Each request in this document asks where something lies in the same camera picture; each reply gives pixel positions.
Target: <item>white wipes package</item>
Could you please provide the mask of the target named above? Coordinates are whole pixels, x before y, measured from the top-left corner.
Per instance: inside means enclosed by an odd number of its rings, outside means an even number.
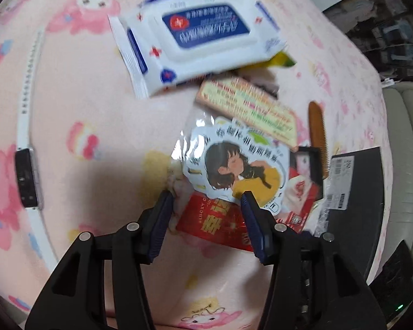
[[[145,0],[110,25],[138,98],[267,61],[285,45],[257,0]]]

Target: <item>patterned fabric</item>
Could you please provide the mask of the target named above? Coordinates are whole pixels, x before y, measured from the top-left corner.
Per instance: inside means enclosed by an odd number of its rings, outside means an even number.
[[[17,102],[29,48],[46,37],[33,95],[49,237],[60,257],[84,230],[116,231],[154,203],[166,165],[192,109],[195,87],[149,100],[134,97],[106,16],[141,0],[3,0],[0,5],[0,294],[29,310],[48,271],[28,217],[15,201],[7,167],[16,141]],[[298,116],[309,143],[307,107],[324,110],[331,154],[381,146],[385,211],[373,278],[384,246],[392,157],[380,80],[371,64],[309,0],[261,0],[282,29],[297,64],[271,68],[279,99]],[[249,77],[261,77],[252,71]],[[187,329],[256,328],[271,268],[250,252],[167,233],[161,255],[143,267],[154,321]],[[113,300],[107,299],[113,311]]]

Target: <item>watch face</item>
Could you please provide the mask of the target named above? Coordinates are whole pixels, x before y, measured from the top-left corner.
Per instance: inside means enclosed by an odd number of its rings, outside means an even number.
[[[28,148],[15,153],[15,171],[21,203],[25,208],[38,207],[36,192],[36,170],[32,168],[31,152]]]

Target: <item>gray chair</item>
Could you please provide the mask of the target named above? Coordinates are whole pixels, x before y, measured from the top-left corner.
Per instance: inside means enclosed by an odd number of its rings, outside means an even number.
[[[405,240],[413,254],[413,83],[383,89],[393,158],[390,218],[380,267]]]

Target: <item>yellow sweater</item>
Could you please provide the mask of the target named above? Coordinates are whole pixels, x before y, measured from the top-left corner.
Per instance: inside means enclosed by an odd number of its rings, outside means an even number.
[[[269,189],[263,185],[260,177],[245,178],[237,181],[232,188],[232,196],[239,198],[245,191],[252,191],[259,207],[264,207],[275,196],[281,184],[281,177],[274,167],[265,169],[265,181],[272,187]]]

